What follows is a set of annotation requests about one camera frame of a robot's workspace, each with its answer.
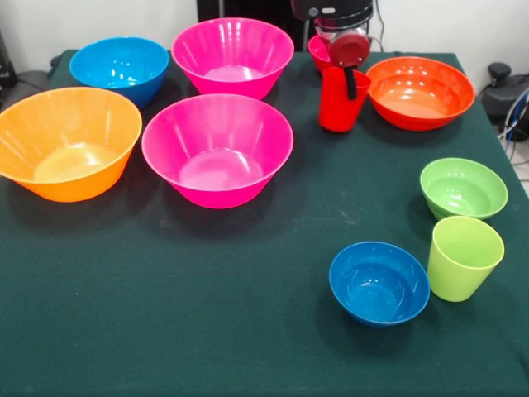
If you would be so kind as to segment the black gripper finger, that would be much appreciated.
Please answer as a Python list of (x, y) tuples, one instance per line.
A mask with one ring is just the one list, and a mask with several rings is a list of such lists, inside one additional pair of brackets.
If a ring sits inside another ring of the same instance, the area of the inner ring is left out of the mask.
[(357, 98), (357, 82), (355, 77), (356, 66), (347, 66), (344, 68), (348, 99), (353, 101)]

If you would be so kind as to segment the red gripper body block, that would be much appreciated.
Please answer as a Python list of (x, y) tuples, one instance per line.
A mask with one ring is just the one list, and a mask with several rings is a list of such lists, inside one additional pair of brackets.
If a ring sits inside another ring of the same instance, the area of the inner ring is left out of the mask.
[(339, 36), (328, 46), (328, 54), (334, 66), (359, 66), (369, 56), (369, 39), (357, 33)]

